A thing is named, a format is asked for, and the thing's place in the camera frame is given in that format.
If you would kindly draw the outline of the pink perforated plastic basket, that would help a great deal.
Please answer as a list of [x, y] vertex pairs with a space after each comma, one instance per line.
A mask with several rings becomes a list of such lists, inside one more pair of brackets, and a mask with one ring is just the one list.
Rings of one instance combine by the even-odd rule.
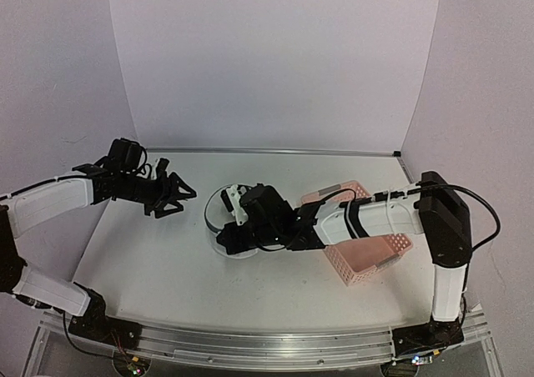
[[[341, 189], [349, 191], [334, 197], [334, 201], [345, 202], [370, 195], [359, 182], [351, 180], [303, 195], [300, 205], [318, 201]], [[405, 234], [390, 234], [347, 240], [327, 246], [323, 252], [345, 285], [351, 286], [398, 262], [412, 247], [412, 241]]]

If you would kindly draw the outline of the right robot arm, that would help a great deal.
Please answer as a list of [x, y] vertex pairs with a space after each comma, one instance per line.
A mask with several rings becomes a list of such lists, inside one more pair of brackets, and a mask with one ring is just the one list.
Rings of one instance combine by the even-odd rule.
[[292, 207], [271, 185], [232, 185], [221, 194], [233, 221], [215, 241], [228, 256], [253, 249], [306, 251], [356, 240], [424, 236], [434, 265], [431, 318], [420, 338], [437, 346], [459, 324], [473, 253], [501, 232], [496, 210], [472, 190], [428, 171], [419, 182], [361, 196], [350, 184], [307, 194]]

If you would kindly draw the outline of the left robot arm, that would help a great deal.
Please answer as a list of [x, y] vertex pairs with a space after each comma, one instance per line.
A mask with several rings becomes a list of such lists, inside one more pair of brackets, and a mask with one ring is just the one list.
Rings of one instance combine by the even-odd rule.
[[33, 183], [1, 197], [1, 291], [34, 308], [56, 308], [80, 316], [80, 328], [95, 341], [112, 334], [112, 323], [98, 310], [90, 289], [75, 284], [60, 273], [46, 270], [25, 249], [47, 224], [66, 222], [70, 215], [109, 200], [140, 204], [144, 215], [156, 219], [183, 211], [184, 202], [196, 191], [169, 161], [149, 162], [140, 143], [116, 138], [107, 154], [93, 163], [83, 163], [64, 174]]

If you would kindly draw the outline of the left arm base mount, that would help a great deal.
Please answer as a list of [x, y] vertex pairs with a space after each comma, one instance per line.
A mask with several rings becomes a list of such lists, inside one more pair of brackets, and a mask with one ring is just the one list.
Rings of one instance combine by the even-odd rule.
[[114, 344], [122, 349], [137, 349], [142, 325], [131, 320], [108, 316], [107, 305], [101, 294], [81, 284], [76, 283], [76, 285], [88, 294], [89, 303], [82, 316], [71, 318], [68, 332], [94, 342]]

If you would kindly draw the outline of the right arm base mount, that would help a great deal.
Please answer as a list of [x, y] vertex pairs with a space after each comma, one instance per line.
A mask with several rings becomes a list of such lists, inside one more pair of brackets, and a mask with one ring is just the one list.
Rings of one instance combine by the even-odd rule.
[[434, 350], [447, 349], [464, 341], [462, 331], [466, 311], [451, 322], [436, 321], [433, 317], [424, 324], [414, 324], [392, 330], [393, 360], [408, 359]]

